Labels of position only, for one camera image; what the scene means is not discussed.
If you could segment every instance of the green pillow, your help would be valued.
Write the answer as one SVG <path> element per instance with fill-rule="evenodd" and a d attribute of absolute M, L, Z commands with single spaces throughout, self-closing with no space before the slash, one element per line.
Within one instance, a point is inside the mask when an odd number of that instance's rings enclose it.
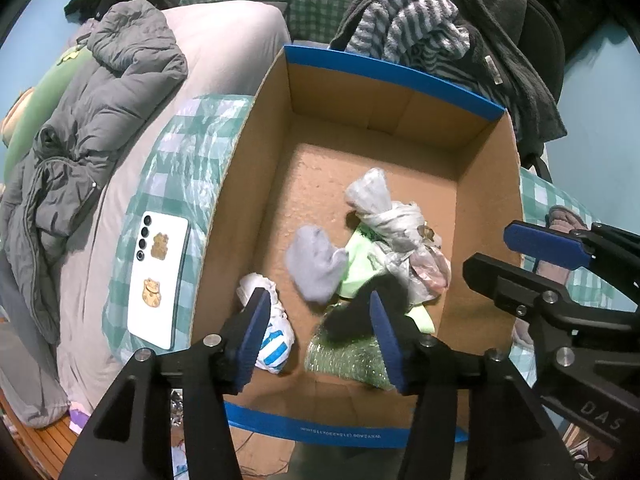
<path fill-rule="evenodd" d="M 91 56 L 91 52 L 86 47 L 73 46 L 60 56 L 33 90 L 27 107 L 15 125 L 14 134 L 4 158 L 5 182 L 9 182 L 15 165 L 29 153 L 33 139 L 58 106 L 62 94 L 78 68 Z"/>

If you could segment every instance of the crumpled plastic bag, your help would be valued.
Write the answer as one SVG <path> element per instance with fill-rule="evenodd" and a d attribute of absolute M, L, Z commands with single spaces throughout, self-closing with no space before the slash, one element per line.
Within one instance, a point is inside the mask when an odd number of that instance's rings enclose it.
<path fill-rule="evenodd" d="M 442 239 L 430 230 L 416 203 L 391 200 L 385 172 L 372 168 L 344 192 L 347 204 L 382 239 L 371 255 L 408 288 L 409 303 L 433 300 L 451 280 L 451 265 L 442 251 Z"/>
<path fill-rule="evenodd" d="M 348 304 L 329 305 L 327 312 L 331 312 L 334 308 L 348 308 Z M 375 337 L 358 339 L 346 344 L 332 343 L 327 337 L 323 323 L 318 325 L 309 342 L 304 367 L 307 372 L 359 381 L 382 390 L 393 389 Z"/>
<path fill-rule="evenodd" d="M 257 272 L 252 272 L 240 280 L 239 286 L 236 288 L 236 294 L 242 306 L 246 306 L 249 303 L 249 298 L 259 286 L 269 292 L 271 316 L 255 365 L 272 374 L 279 374 L 289 358 L 291 347 L 296 337 L 291 323 L 287 319 L 287 313 L 278 299 L 276 284 L 269 278 L 265 278 Z"/>

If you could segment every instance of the teal wall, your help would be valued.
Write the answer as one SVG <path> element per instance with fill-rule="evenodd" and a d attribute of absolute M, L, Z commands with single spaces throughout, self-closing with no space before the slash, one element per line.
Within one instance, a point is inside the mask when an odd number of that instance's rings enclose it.
<path fill-rule="evenodd" d="M 558 107 L 569 134 L 547 145 L 554 183 L 640 233 L 640 54 L 624 28 L 606 23 L 570 60 Z M 635 304 L 618 294 L 614 307 Z"/>

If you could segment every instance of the blue gripper pad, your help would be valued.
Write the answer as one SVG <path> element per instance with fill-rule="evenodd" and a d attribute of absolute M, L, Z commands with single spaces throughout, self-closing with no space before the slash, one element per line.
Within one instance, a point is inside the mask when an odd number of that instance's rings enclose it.
<path fill-rule="evenodd" d="M 255 361 L 258 358 L 258 352 L 264 339 L 264 333 L 267 331 L 269 318 L 271 316 L 271 297 L 269 293 L 263 289 L 263 293 L 258 301 L 258 305 L 251 316 L 249 325 L 242 338 L 242 343 L 236 353 L 236 380 L 234 386 L 239 392 L 251 381 L 254 373 Z"/>
<path fill-rule="evenodd" d="M 512 251 L 564 269 L 588 269 L 591 263 L 591 255 L 578 238 L 533 224 L 512 222 L 504 230 L 504 243 Z"/>
<path fill-rule="evenodd" d="M 402 393 L 406 388 L 406 380 L 402 373 L 402 352 L 396 333 L 386 315 L 385 307 L 375 290 L 371 293 L 369 300 L 369 315 L 371 316 L 373 333 L 380 346 L 382 360 L 385 362 L 389 382 Z"/>

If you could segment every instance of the cardboard box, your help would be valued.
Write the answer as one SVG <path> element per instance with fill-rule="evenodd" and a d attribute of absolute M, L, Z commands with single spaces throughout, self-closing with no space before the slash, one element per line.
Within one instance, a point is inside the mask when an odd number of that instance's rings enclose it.
<path fill-rule="evenodd" d="M 303 370 L 322 312 L 308 306 L 284 265 L 294 232 L 351 236 L 344 190 L 369 168 L 386 172 L 392 198 L 420 205 L 452 264 L 450 289 L 428 307 L 437 337 L 453 349 L 507 350 L 513 318 L 472 292 L 462 263 L 483 252 L 514 265 L 502 229 L 522 219 L 518 155 L 503 108 L 458 86 L 388 62 L 286 46 L 243 125 L 210 229 L 193 341 L 220 329 L 237 304 L 239 279 L 261 272 L 278 286 L 296 333 L 279 376 L 255 369 L 229 397 L 229 420 L 293 440 L 404 446 L 415 397 Z M 466 425 L 468 405 L 459 409 Z"/>

